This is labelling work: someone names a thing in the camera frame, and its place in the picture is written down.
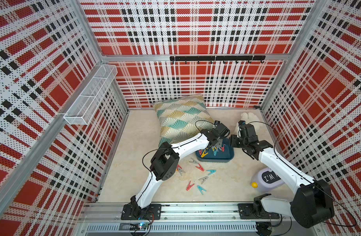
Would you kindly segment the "yellow clothespin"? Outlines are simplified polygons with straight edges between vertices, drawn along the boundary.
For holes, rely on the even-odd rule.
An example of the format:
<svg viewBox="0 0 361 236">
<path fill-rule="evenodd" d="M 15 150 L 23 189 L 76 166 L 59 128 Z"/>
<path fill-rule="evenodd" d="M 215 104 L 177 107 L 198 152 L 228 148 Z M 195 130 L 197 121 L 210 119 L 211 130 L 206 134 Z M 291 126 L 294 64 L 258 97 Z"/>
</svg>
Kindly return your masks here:
<svg viewBox="0 0 361 236">
<path fill-rule="evenodd" d="M 204 158 L 206 155 L 208 155 L 208 152 L 206 150 L 204 150 L 202 153 L 201 153 L 201 158 Z"/>
</svg>

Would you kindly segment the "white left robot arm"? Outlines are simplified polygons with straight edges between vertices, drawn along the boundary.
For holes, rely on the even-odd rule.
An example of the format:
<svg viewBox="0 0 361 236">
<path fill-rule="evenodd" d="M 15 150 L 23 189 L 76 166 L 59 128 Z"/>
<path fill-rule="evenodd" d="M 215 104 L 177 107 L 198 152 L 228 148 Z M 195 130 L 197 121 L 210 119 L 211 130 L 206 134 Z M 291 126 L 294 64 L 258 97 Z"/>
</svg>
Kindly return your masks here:
<svg viewBox="0 0 361 236">
<path fill-rule="evenodd" d="M 164 142 L 151 159 L 149 176 L 138 194 L 130 199 L 131 212 L 136 217 L 148 211 L 152 199 L 161 184 L 172 177 L 180 160 L 184 157 L 205 148 L 215 146 L 219 140 L 226 138 L 230 130 L 219 123 L 211 130 L 203 129 L 195 136 L 175 144 Z"/>
</svg>

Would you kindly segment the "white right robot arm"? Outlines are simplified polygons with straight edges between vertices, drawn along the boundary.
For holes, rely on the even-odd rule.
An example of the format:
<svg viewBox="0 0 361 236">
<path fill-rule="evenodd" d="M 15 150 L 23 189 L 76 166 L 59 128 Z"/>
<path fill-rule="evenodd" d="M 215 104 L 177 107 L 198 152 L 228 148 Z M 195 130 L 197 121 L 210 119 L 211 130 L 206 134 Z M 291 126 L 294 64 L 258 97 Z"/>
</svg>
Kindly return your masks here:
<svg viewBox="0 0 361 236">
<path fill-rule="evenodd" d="M 268 141 L 258 139 L 255 127 L 238 122 L 238 132 L 230 136 L 232 147 L 240 148 L 254 160 L 272 170 L 293 192 L 292 199 L 263 194 L 254 199 L 259 211 L 290 216 L 304 228 L 334 217 L 331 188 L 327 182 L 308 176 L 276 153 Z"/>
</svg>

